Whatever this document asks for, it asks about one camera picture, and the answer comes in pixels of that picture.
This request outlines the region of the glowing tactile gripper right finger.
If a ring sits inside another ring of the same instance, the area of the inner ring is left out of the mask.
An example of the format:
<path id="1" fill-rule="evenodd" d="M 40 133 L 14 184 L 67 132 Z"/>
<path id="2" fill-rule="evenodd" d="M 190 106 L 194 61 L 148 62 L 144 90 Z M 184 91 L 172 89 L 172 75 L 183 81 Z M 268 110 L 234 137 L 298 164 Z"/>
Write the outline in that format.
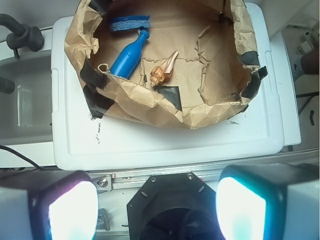
<path id="1" fill-rule="evenodd" d="M 228 165 L 216 188 L 227 240 L 318 240 L 320 168 L 316 164 Z"/>

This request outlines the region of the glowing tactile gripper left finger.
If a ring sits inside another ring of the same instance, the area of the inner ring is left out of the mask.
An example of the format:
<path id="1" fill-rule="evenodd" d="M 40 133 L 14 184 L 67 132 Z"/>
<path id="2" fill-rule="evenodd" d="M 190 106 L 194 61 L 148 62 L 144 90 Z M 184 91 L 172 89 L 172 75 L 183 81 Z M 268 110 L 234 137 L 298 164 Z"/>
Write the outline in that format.
<path id="1" fill-rule="evenodd" d="M 0 174 L 2 240 L 91 240 L 98 208 L 97 188 L 84 171 Z"/>

